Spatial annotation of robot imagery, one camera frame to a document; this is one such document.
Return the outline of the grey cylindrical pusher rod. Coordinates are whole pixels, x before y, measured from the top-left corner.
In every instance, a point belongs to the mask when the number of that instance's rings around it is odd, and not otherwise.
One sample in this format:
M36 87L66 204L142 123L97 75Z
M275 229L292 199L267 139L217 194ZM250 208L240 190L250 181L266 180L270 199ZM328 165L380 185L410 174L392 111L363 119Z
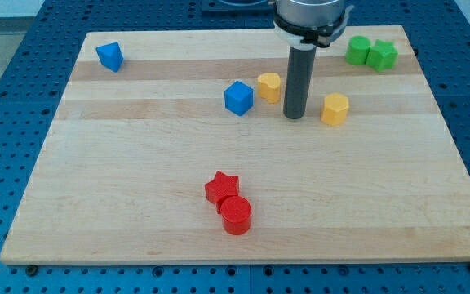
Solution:
M283 113L289 119L305 114L316 48L303 51L290 48Z

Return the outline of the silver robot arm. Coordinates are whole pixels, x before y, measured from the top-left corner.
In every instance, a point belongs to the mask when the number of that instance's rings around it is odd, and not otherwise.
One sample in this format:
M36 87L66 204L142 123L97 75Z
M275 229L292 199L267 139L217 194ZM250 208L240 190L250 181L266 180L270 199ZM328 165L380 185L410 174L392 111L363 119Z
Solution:
M290 47L283 103L287 118L304 116L316 51L343 34L353 8L344 0L280 0L274 4L275 30Z

